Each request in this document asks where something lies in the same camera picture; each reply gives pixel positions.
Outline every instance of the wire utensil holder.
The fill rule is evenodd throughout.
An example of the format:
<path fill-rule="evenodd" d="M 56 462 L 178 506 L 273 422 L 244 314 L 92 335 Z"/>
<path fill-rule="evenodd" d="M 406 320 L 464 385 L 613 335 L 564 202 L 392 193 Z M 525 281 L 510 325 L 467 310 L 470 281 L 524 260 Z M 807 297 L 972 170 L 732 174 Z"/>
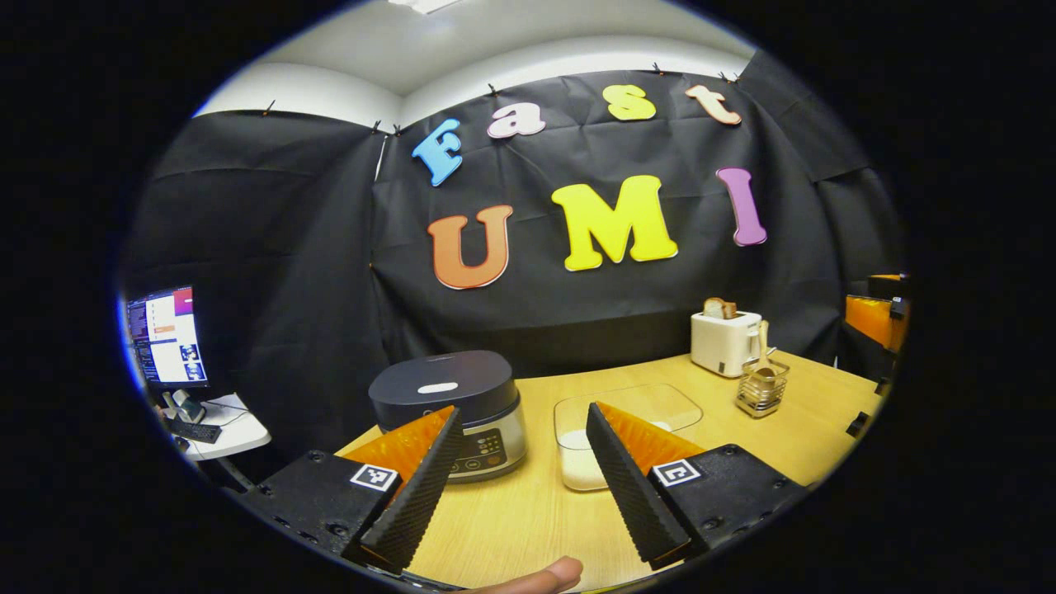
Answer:
<path fill-rule="evenodd" d="M 773 375 L 759 373 L 755 369 L 757 365 L 757 360 L 746 363 L 744 375 L 737 384 L 737 407 L 753 419 L 761 419 L 777 410 L 785 395 L 789 373 L 789 366 L 773 359 L 770 359 Z"/>

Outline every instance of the toaster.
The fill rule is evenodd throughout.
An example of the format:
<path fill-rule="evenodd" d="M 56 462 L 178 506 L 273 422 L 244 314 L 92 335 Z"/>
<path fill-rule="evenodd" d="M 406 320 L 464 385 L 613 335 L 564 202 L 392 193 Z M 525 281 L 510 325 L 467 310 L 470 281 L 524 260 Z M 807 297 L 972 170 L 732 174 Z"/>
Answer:
<path fill-rule="evenodd" d="M 743 375 L 744 364 L 759 356 L 760 321 L 762 316 L 751 312 L 737 312 L 731 319 L 693 314 L 690 358 L 725 377 Z"/>

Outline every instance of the monitor screen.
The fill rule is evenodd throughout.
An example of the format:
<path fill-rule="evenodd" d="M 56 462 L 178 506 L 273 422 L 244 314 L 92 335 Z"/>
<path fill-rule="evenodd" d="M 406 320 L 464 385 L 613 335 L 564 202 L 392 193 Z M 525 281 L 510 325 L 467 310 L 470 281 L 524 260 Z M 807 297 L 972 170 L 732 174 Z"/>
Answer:
<path fill-rule="evenodd" d="M 209 385 L 194 329 L 190 286 L 157 291 L 129 301 L 128 330 L 134 360 L 149 385 L 172 388 Z"/>

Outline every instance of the black backdrop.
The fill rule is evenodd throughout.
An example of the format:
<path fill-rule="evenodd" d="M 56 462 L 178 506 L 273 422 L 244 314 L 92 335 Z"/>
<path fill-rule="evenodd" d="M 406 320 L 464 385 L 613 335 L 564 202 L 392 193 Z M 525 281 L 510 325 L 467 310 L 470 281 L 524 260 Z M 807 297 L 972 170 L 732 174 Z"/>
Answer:
<path fill-rule="evenodd" d="M 12 365 L 40 383 L 16 391 L 5 410 L 19 440 L 8 457 L 12 587 L 377 589 L 182 470 L 137 404 L 108 283 L 150 156 L 239 64 L 333 4 L 231 1 L 193 18 L 138 2 L 76 15 L 33 7 L 15 15 L 13 47 L 32 57 L 16 59 L 15 78 L 61 72 L 77 93 L 32 96 L 12 120 L 12 294 L 29 304 L 14 317 Z M 1033 289 L 1046 263 L 1044 227 L 1021 214 L 1040 206 L 1046 156 L 1023 141 L 1050 101 L 1023 81 L 1044 72 L 1052 10 L 963 7 L 955 22 L 945 6 L 782 7 L 710 3 L 822 89 L 891 172 L 917 274 L 913 328 L 891 398 L 847 463 L 794 514 L 664 590 L 1027 591 L 1051 582 L 1038 520 L 1053 484 L 1044 460 L 1052 403 L 1010 386 L 995 358 L 1039 347 L 1043 334 L 1032 316 L 995 315 L 989 304 L 1011 294 L 1024 310 L 1043 310 L 1044 294 Z M 981 43 L 983 31 L 1017 43 Z M 1005 109 L 981 118 L 965 81 Z M 72 318 L 75 286 L 87 290 Z M 96 352 L 112 356 L 86 356 Z M 1041 366 L 1017 370 L 1022 383 L 1043 379 Z M 956 406 L 937 406 L 950 396 Z M 222 562 L 201 552 L 203 526 Z"/>
<path fill-rule="evenodd" d="M 611 85 L 639 87 L 657 114 L 618 120 L 602 96 Z M 742 122 L 708 115 L 685 95 L 696 85 L 721 92 Z M 540 106 L 546 128 L 488 136 L 491 114 L 520 103 Z M 464 161 L 433 187 L 412 151 L 448 118 L 461 123 Z M 287 459 L 367 429 L 366 389 L 385 365 L 488 349 L 528 377 L 672 356 L 689 351 L 687 318 L 711 296 L 770 320 L 772 345 L 825 364 L 838 349 L 846 367 L 844 295 L 870 274 L 904 270 L 893 203 L 865 153 L 763 52 L 735 82 L 562 76 L 446 109 L 382 150 L 384 138 L 303 114 L 202 115 L 155 167 L 133 220 L 126 292 L 194 285 L 210 394 L 238 391 Z M 733 241 L 729 191 L 715 174 L 724 167 L 751 172 L 765 243 Z M 566 215 L 551 194 L 587 184 L 615 207 L 624 180 L 643 174 L 662 184 L 678 255 L 565 270 Z M 472 265 L 486 256 L 475 215 L 498 204 L 513 208 L 505 272 L 484 287 L 445 286 L 426 227 L 474 221 L 461 231 Z"/>

